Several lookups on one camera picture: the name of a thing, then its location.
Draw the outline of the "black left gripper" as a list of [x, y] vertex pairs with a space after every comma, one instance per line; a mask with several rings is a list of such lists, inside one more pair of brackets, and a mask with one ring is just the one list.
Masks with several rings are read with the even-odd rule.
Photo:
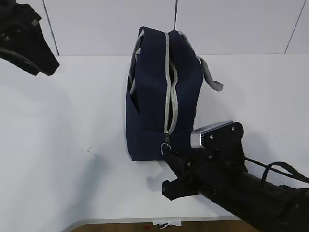
[[28, 3], [0, 3], [0, 58], [29, 74], [51, 76], [59, 62], [41, 30], [41, 16]]

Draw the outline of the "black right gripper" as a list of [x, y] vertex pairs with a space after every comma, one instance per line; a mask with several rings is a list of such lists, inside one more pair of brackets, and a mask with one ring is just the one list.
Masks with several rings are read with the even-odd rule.
[[177, 198], [204, 196], [246, 196], [248, 169], [242, 145], [218, 149], [163, 149], [163, 158], [177, 179], [162, 183], [162, 195]]

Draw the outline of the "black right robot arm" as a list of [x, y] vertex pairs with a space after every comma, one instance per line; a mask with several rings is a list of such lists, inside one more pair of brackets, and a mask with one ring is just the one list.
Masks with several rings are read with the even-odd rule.
[[262, 232], [308, 231], [309, 190], [249, 174], [242, 145], [173, 150], [162, 144], [161, 151], [176, 175], [162, 184], [168, 199], [202, 195]]

